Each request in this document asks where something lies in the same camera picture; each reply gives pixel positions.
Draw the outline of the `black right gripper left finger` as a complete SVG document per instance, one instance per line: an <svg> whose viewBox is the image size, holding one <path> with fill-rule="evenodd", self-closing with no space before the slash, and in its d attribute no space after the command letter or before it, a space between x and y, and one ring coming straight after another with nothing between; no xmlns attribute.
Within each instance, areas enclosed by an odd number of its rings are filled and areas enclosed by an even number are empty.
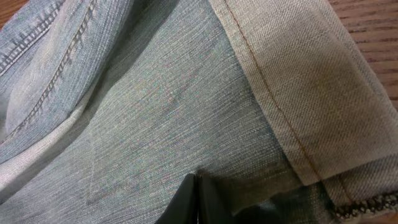
<svg viewBox="0 0 398 224"><path fill-rule="evenodd" d="M195 175L187 174L155 224L195 224L197 222L196 189Z"/></svg>

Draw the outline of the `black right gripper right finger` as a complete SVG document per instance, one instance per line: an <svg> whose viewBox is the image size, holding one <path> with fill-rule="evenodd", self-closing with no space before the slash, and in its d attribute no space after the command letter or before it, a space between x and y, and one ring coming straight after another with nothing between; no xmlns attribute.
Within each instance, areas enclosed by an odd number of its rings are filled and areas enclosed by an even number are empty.
<svg viewBox="0 0 398 224"><path fill-rule="evenodd" d="M231 212L225 207L213 181L198 176L198 221L201 224L234 224Z"/></svg>

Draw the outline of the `light blue denim shorts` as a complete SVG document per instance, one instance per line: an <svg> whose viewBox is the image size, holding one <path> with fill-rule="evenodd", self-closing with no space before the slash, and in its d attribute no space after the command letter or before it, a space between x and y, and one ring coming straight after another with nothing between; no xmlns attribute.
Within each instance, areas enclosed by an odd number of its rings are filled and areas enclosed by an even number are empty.
<svg viewBox="0 0 398 224"><path fill-rule="evenodd" d="M397 110L327 1L29 1L1 29L1 222L397 213Z"/></svg>

